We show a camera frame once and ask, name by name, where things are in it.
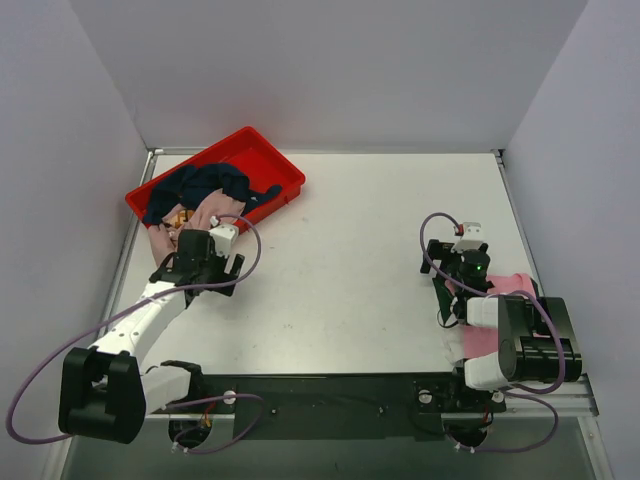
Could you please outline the dark green folded t shirt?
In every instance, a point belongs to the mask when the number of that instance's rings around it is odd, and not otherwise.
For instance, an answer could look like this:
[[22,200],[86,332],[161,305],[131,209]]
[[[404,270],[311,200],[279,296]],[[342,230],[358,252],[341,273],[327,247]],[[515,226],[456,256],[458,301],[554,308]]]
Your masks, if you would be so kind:
[[458,325],[458,320],[451,312],[452,302],[455,296],[451,293],[445,282],[440,278],[432,280],[438,301],[437,322],[441,328],[451,329]]

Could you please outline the aluminium front rail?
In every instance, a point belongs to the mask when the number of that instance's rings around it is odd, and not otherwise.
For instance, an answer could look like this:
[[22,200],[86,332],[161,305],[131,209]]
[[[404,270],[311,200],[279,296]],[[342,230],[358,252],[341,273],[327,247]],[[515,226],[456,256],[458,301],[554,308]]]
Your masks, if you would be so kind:
[[[558,390],[534,398],[552,405],[561,418],[597,417],[599,409],[588,378],[583,376],[577,383],[565,384]],[[533,400],[508,397],[506,411],[495,416],[513,418],[542,418],[551,415],[549,409]],[[163,410],[146,416],[146,420],[198,420],[200,413],[169,412]]]

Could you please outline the red plastic bin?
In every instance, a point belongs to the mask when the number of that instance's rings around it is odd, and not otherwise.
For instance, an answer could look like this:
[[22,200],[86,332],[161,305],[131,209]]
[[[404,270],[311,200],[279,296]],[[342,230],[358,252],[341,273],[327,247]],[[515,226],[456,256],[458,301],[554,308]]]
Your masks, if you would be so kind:
[[180,167],[202,167],[214,163],[228,163],[241,170],[249,177],[252,190],[265,192],[274,184],[283,187],[276,198],[245,214],[254,224],[298,197],[306,181],[305,175],[294,164],[258,131],[247,126],[130,191],[125,200],[142,222],[151,189],[157,183]]

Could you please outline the bright pink folded t shirt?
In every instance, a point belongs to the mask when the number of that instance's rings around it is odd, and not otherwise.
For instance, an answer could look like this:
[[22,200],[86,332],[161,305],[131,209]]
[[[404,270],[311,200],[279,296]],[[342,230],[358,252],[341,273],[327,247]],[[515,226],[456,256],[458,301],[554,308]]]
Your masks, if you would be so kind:
[[508,294],[516,290],[537,295],[535,281],[526,273],[511,276],[489,275],[493,287],[488,290],[490,298],[471,300],[471,320],[453,328],[464,334],[465,359],[483,357],[499,349],[498,337],[498,299],[497,294]]

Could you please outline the navy blue t shirt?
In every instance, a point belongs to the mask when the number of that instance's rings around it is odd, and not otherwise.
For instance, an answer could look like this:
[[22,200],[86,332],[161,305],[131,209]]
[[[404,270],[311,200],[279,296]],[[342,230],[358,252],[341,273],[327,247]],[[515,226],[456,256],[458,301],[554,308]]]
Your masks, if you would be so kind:
[[241,170],[228,163],[214,163],[202,167],[186,165],[170,173],[157,183],[150,193],[145,225],[160,225],[176,206],[195,211],[214,192],[239,202],[240,215],[276,198],[283,190],[281,185],[271,185],[265,192],[250,188],[250,179]]

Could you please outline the white folded t shirt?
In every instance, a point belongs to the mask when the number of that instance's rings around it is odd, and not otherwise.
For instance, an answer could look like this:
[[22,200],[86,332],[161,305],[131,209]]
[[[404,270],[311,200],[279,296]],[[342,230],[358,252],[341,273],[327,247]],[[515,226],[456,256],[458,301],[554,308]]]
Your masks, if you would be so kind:
[[442,338],[443,354],[453,366],[459,366],[465,358],[464,334],[447,330]]

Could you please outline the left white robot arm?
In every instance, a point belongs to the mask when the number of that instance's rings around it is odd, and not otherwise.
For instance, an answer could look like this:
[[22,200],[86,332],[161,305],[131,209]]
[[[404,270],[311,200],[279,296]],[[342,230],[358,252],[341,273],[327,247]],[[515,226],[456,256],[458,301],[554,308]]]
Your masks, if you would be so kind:
[[128,444],[147,415],[174,403],[199,409],[206,388],[199,365],[143,360],[169,324],[203,291],[232,295],[244,263],[231,248],[236,226],[185,230],[175,252],[153,272],[135,309],[87,348],[72,348],[62,368],[59,429],[70,435]]

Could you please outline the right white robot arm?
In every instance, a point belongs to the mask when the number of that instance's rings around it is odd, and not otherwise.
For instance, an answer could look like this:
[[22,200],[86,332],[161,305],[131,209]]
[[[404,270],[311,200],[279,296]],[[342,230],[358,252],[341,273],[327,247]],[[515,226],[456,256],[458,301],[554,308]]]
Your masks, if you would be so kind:
[[457,335],[463,374],[446,385],[458,409],[469,409],[482,391],[540,382],[528,388],[549,393],[580,379],[583,359],[566,303],[545,297],[527,274],[488,273],[488,245],[459,250],[453,243],[422,242],[421,272],[432,274],[438,323]]

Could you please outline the dusty pink t shirt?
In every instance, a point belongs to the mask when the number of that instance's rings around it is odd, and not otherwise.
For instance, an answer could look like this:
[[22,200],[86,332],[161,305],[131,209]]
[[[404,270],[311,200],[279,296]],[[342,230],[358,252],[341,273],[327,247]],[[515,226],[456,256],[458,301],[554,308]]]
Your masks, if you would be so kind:
[[147,229],[152,256],[157,266],[177,250],[178,238],[183,230],[208,230],[211,218],[221,214],[241,215],[245,202],[233,199],[221,189],[209,194],[195,209],[175,205],[160,218],[160,223]]

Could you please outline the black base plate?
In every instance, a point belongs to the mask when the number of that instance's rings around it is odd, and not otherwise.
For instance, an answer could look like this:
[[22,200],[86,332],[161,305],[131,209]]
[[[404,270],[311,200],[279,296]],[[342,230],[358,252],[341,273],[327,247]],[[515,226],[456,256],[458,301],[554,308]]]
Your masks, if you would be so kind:
[[478,433],[506,410],[502,395],[472,390],[456,373],[204,374],[186,399],[167,434],[188,448],[224,427],[246,440],[435,441],[448,429]]

